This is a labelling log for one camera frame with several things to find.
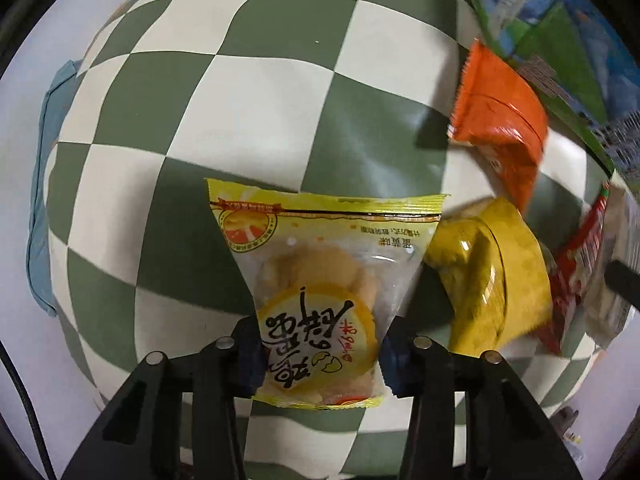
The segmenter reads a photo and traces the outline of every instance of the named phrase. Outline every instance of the orange wrapper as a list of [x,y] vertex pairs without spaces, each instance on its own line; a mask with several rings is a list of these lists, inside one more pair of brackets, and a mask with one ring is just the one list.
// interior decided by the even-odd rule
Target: orange wrapper
[[514,69],[478,40],[466,59],[449,138],[477,146],[523,213],[542,160],[544,108]]

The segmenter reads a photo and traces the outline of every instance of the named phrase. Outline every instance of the screw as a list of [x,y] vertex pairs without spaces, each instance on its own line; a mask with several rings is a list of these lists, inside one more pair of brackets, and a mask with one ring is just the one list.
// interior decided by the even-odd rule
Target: screw
[[235,344],[236,342],[234,341],[234,339],[232,337],[227,337],[227,336],[221,337],[216,341],[216,347],[221,350],[227,350]]
[[164,354],[162,354],[162,352],[150,352],[145,357],[146,364],[152,366],[160,364],[162,359],[164,359]]
[[433,342],[425,335],[418,335],[414,337],[414,346],[421,350],[426,350],[431,347]]
[[502,361],[502,356],[500,354],[498,354],[498,352],[496,352],[495,350],[487,350],[483,357],[487,360],[487,362],[491,363],[492,365],[497,365],[499,362]]

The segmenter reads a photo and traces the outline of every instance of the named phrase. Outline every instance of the yellow snack package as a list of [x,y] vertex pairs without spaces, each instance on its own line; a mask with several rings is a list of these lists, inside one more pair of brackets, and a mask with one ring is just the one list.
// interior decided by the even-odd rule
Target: yellow snack package
[[207,184],[268,353],[255,398],[311,409],[377,405],[378,348],[444,195],[380,200]]
[[443,221],[425,256],[454,310],[449,350],[478,357],[551,319],[551,291],[535,236],[507,199]]

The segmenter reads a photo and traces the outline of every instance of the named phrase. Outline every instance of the black cable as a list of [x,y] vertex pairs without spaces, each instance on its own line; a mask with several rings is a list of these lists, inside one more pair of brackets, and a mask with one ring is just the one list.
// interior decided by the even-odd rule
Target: black cable
[[51,465],[49,451],[47,451],[47,445],[44,442],[42,430],[40,429],[40,424],[38,423],[36,411],[33,409],[33,404],[31,403],[31,399],[29,398],[29,394],[27,393],[27,388],[24,387],[24,383],[22,382],[20,375],[18,375],[18,370],[15,369],[14,362],[11,361],[11,358],[6,352],[2,341],[0,341],[0,361],[2,361],[4,368],[6,368],[6,371],[9,374],[9,377],[11,377],[11,380],[14,382],[15,389],[18,391],[18,395],[20,396],[20,400],[22,401],[22,405],[24,406],[24,411],[27,414],[27,419],[29,420],[29,425],[31,426],[31,431],[33,432],[33,439],[36,441],[38,453],[40,454],[40,460],[42,460],[42,466],[44,467],[47,479],[57,480],[56,473],[53,471],[53,466]]

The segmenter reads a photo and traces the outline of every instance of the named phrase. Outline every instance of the green and white checkered surface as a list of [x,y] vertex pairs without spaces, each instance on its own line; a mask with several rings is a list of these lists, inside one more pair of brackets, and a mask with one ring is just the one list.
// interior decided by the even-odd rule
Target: green and white checkered surface
[[[82,64],[46,182],[58,312],[97,402],[149,351],[199,351],[252,309],[205,177],[347,196],[447,192],[448,211],[500,192],[472,150],[447,144],[478,34],[467,0],[132,0],[108,23]],[[557,248],[604,176],[551,130],[526,215],[536,236]],[[431,273],[406,315],[447,342],[450,306]],[[528,336],[502,349],[549,414],[594,351],[580,317],[564,357]],[[394,474],[410,408],[392,397],[336,412],[239,402],[247,475]],[[188,434],[182,446],[188,460]]]

